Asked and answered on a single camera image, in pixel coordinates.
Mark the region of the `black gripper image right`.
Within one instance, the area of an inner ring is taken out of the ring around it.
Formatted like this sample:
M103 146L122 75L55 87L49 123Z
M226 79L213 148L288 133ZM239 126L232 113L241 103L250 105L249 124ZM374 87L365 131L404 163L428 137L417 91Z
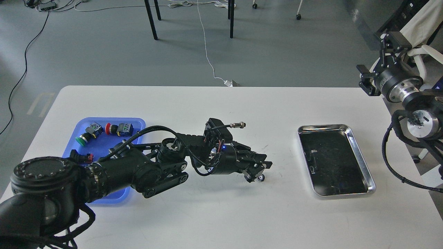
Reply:
M378 71L383 72L376 76L365 65L356 65L360 73L359 87L368 96L382 94L389 102L402 102L411 93L418 92L423 85L423 79L403 61L405 54L412 49L412 44L400 32L382 33L380 39ZM376 87L371 82L375 78Z

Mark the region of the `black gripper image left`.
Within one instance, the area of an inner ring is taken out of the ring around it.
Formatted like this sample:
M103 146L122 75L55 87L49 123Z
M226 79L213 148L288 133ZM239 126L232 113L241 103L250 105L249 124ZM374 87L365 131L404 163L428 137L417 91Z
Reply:
M243 129L244 122L224 124L216 118L209 118L204 135L197 138L193 147L193 168L201 176L244 174L249 183L272 166L266 161L266 154L251 151L250 147L234 141L228 129Z

